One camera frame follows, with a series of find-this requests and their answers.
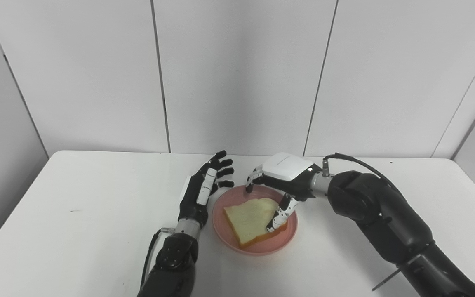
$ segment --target black cable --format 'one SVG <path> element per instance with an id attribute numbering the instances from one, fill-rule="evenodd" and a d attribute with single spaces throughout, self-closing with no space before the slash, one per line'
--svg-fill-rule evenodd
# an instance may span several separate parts
<path id="1" fill-rule="evenodd" d="M 157 233 L 153 234 L 153 238 L 151 238 L 151 242 L 149 243 L 148 253 L 144 261 L 144 268 L 142 269 L 142 278 L 140 279 L 141 288 L 144 285 L 144 281 L 146 280 L 146 270 L 148 269 L 149 260 L 151 259 L 151 252 L 153 251 L 153 246 L 155 246 L 155 243 L 157 242 L 157 239 L 159 238 L 159 234 L 160 234 L 160 229 L 157 231 Z"/>
<path id="2" fill-rule="evenodd" d="M 369 171 L 375 173 L 375 175 L 377 175 L 378 177 L 381 178 L 381 180 L 385 181 L 388 186 L 390 186 L 390 188 L 394 189 L 397 191 L 397 193 L 399 193 L 399 195 L 401 195 L 402 197 L 403 194 L 399 191 L 399 189 L 392 183 L 391 180 L 389 180 L 385 175 L 383 175 L 382 173 L 380 173 L 377 169 L 371 167 L 370 165 L 368 165 L 367 163 L 365 162 L 362 162 L 361 160 L 358 160 L 357 158 L 354 158 L 352 156 L 348 156 L 348 155 L 345 155 L 345 154 L 340 154 L 340 153 L 334 153 L 334 154 L 331 154 L 331 155 L 327 155 L 324 157 L 324 160 L 328 160 L 330 158 L 336 158 L 336 159 L 340 159 L 340 160 L 348 160 L 350 162 L 355 162 L 357 164 L 360 164 L 362 165 L 363 167 L 366 167 L 366 169 L 369 169 Z"/>

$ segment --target robotic arm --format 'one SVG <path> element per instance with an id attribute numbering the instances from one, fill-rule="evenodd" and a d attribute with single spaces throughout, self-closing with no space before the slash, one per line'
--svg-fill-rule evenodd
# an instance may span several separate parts
<path id="1" fill-rule="evenodd" d="M 177 227 L 160 230 L 172 235 L 164 240 L 155 265 L 147 274 L 147 264 L 160 231 L 153 236 L 137 297 L 188 297 L 192 293 L 195 262 L 198 259 L 198 238 L 208 220 L 206 204 L 209 196 L 218 188 L 234 186 L 232 181 L 216 181 L 234 173 L 234 169 L 228 167 L 232 165 L 232 159 L 221 160 L 225 156 L 226 151 L 218 152 L 195 175 L 186 178 L 181 193 L 183 199 L 179 207 Z"/>
<path id="2" fill-rule="evenodd" d="M 347 171 L 329 173 L 328 160 L 350 160 L 374 174 Z M 475 297 L 470 281 L 437 247 L 432 231 L 409 206 L 401 192 L 382 173 L 351 156 L 326 156 L 322 168 L 286 153 L 269 158 L 247 179 L 285 192 L 267 230 L 282 225 L 301 201 L 325 197 L 336 214 L 353 220 L 383 259 L 402 272 L 421 297 Z"/>

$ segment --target wall seam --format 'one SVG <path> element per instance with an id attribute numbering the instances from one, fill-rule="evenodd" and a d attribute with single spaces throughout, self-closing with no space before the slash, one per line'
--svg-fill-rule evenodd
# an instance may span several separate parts
<path id="1" fill-rule="evenodd" d="M 305 144 L 303 145 L 302 156 L 305 156 L 305 151 L 307 150 L 307 141 L 309 141 L 309 134 L 311 133 L 311 125 L 313 124 L 313 117 L 315 116 L 316 101 L 318 99 L 318 92 L 320 91 L 320 84 L 322 83 L 322 75 L 324 74 L 324 66 L 326 64 L 327 52 L 329 50 L 329 42 L 331 41 L 331 35 L 333 32 L 333 25 L 335 24 L 337 7 L 338 7 L 338 0 L 336 0 L 335 10 L 333 11 L 333 17 L 331 19 L 331 27 L 329 28 L 329 35 L 327 37 L 326 51 L 324 53 L 324 60 L 322 61 L 322 69 L 320 70 L 320 76 L 318 77 L 318 86 L 316 88 L 315 102 L 313 103 L 313 109 L 311 110 L 311 119 L 309 120 L 309 128 L 307 129 L 307 136 L 305 138 Z"/>
<path id="2" fill-rule="evenodd" d="M 12 71 L 12 67 L 10 66 L 10 63 L 8 62 L 8 58 L 5 55 L 5 51 L 3 50 L 1 42 L 0 42 L 0 51 L 2 52 L 2 56 L 5 59 L 5 63 L 7 64 L 8 71 L 10 71 L 10 74 L 12 76 L 12 80 L 14 81 L 14 84 L 17 88 L 18 93 L 19 93 L 19 97 L 21 98 L 21 102 L 23 102 L 23 105 L 25 106 L 25 110 L 27 111 L 28 118 L 32 122 L 32 126 L 34 127 L 34 131 L 36 132 L 36 136 L 38 137 L 38 140 L 40 141 L 43 152 L 45 152 L 45 155 L 47 156 L 47 159 L 49 159 L 49 154 L 47 154 L 47 149 L 45 148 L 45 144 L 43 143 L 43 139 L 41 138 L 40 132 L 38 131 L 38 127 L 36 127 L 36 123 L 34 122 L 34 119 L 32 118 L 31 111 L 28 109 L 28 105 L 27 105 L 27 102 L 25 101 L 25 97 L 23 96 L 23 93 L 21 92 L 21 88 L 19 88 L 19 84 L 17 83 L 16 76 L 14 75 L 14 72 Z"/>
<path id="3" fill-rule="evenodd" d="M 467 90 L 465 90 L 465 93 L 463 94 L 463 97 L 461 98 L 461 101 L 459 102 L 458 104 L 458 107 L 456 107 L 455 111 L 454 111 L 454 114 L 452 115 L 452 117 L 450 118 L 448 124 L 447 124 L 447 127 L 445 128 L 445 130 L 443 131 L 443 134 L 441 135 L 441 138 L 439 138 L 439 141 L 437 142 L 437 144 L 435 145 L 435 148 L 432 152 L 432 154 L 430 155 L 430 158 L 433 158 L 434 154 L 435 154 L 435 151 L 437 151 L 437 148 L 439 147 L 439 145 L 441 144 L 441 141 L 443 140 L 443 137 L 444 135 L 447 133 L 447 130 L 448 128 L 450 127 L 450 124 L 452 124 L 452 121 L 454 120 L 454 117 L 456 116 L 456 113 L 458 112 L 459 110 L 459 107 L 461 106 L 461 104 L 463 103 L 463 100 L 464 98 L 467 96 L 467 93 L 470 89 L 470 87 L 472 86 L 472 84 L 474 83 L 474 80 L 475 80 L 475 73 L 474 73 L 474 76 L 472 77 L 472 80 L 470 81 L 468 87 L 467 87 Z"/>
<path id="4" fill-rule="evenodd" d="M 153 5 L 153 0 L 150 0 L 150 3 L 151 3 L 151 18 L 153 19 L 153 34 L 155 35 L 155 48 L 157 51 L 157 66 L 159 68 L 160 94 L 162 96 L 162 110 L 164 111 L 164 125 L 166 127 L 166 141 L 168 141 L 168 153 L 171 153 L 172 148 L 170 146 L 168 113 L 166 112 L 166 99 L 164 98 L 164 82 L 162 80 L 162 66 L 160 64 L 159 38 L 157 36 L 157 20 L 155 18 L 155 6 Z"/>

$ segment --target silver metal connector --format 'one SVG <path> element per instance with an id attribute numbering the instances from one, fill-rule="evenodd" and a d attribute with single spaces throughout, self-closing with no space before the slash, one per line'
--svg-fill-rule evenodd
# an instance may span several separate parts
<path id="1" fill-rule="evenodd" d="M 201 224 L 192 219 L 180 219 L 177 222 L 175 233 L 184 233 L 197 240 L 199 239 L 199 235 L 201 233 Z"/>
<path id="2" fill-rule="evenodd" d="M 160 231 L 163 232 L 163 233 L 170 233 L 170 234 L 173 234 L 173 233 L 175 233 L 175 228 L 172 228 L 172 227 L 163 227 L 163 228 L 160 228 Z"/>
<path id="3" fill-rule="evenodd" d="M 327 159 L 322 160 L 322 176 L 328 177 L 331 174 L 329 173 L 329 161 Z"/>
<path id="4" fill-rule="evenodd" d="M 331 174 L 325 177 L 324 175 L 317 172 L 311 180 L 310 185 L 313 195 L 315 197 L 327 198 L 327 191 L 332 178 L 333 175 Z"/>

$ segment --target bread slice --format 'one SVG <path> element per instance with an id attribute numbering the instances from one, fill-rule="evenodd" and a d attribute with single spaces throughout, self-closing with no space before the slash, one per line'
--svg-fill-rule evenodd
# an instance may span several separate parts
<path id="1" fill-rule="evenodd" d="M 285 222 L 274 232 L 267 231 L 266 226 L 272 220 L 276 209 L 276 201 L 260 198 L 251 199 L 241 205 L 225 207 L 223 212 L 239 242 L 239 247 L 243 249 L 274 237 L 287 229 L 287 222 Z"/>

